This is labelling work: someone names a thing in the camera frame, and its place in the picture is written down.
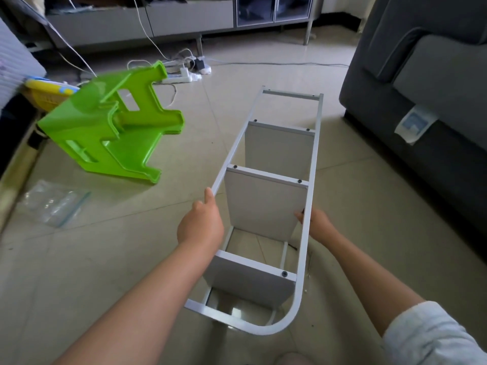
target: sofa cushion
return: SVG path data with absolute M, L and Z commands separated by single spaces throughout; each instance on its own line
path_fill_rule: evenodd
M 393 86 L 487 150 L 486 62 L 487 45 L 428 35 L 419 40 Z
M 379 81 L 391 82 L 421 37 L 432 33 L 484 43 L 486 20 L 485 0 L 389 0 L 364 67 Z

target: cabinet drawer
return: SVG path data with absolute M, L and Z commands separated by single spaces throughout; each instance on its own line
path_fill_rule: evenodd
M 144 28 L 152 37 L 146 10 L 139 8 Z M 48 15 L 47 19 L 72 46 L 92 45 L 96 43 L 126 41 L 145 38 L 139 23 L 137 10 L 134 8 L 114 8 L 95 10 L 76 14 Z M 64 42 L 47 28 L 56 46 L 65 47 Z
M 147 6 L 154 36 L 233 28 L 232 0 L 189 0 Z

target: green plastic stool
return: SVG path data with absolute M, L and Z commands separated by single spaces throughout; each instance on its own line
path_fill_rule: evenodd
M 94 78 L 43 119 L 39 127 L 89 172 L 148 179 L 159 169 L 146 165 L 163 134 L 179 134 L 184 117 L 165 110 L 153 82 L 167 78 L 162 62 Z M 127 109 L 119 90 L 130 91 L 139 110 Z

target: plastic bag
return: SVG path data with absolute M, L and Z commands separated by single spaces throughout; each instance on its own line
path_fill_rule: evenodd
M 90 194 L 87 190 L 39 180 L 24 195 L 21 205 L 38 221 L 59 228 L 76 214 Z

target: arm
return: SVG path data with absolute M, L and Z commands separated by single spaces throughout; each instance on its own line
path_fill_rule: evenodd
M 296 214 L 302 222 L 303 214 Z M 322 210 L 311 211 L 310 236 L 337 259 L 381 336 L 407 309 L 424 302 L 411 288 L 342 236 Z
M 296 213 L 302 221 L 303 214 Z M 487 363 L 484 353 L 461 325 L 436 302 L 411 288 L 353 245 L 326 214 L 311 211 L 310 236 L 335 256 L 365 311 L 384 340 L 392 364 Z
M 211 189 L 194 202 L 178 227 L 176 249 L 123 296 L 55 362 L 156 364 L 176 315 L 223 239 Z

